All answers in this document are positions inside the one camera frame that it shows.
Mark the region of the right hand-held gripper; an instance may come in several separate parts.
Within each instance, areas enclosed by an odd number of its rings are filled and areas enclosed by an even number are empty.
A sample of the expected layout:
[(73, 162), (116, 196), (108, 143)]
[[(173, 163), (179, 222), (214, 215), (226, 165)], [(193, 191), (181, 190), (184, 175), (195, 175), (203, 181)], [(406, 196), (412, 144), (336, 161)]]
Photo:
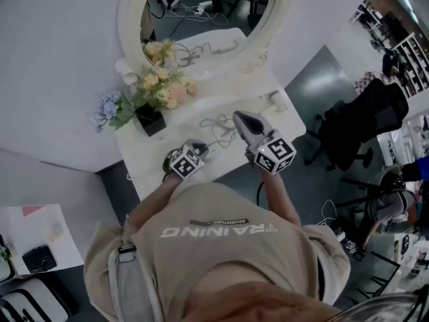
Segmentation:
[(241, 139), (248, 145), (246, 154), (253, 156), (254, 165), (269, 174), (277, 174), (292, 163), (296, 149), (283, 137), (254, 144), (257, 137), (268, 135), (273, 130), (264, 116), (250, 111), (235, 111), (233, 123)]

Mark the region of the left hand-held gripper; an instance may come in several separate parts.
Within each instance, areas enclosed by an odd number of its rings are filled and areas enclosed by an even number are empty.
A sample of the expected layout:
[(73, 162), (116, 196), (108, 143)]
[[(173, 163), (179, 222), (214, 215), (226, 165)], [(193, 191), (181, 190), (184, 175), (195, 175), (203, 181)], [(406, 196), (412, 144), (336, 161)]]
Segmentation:
[(181, 179), (192, 176), (204, 166), (204, 161), (210, 150), (206, 143), (200, 140), (188, 139), (179, 148), (169, 151), (163, 162), (166, 174), (175, 173)]

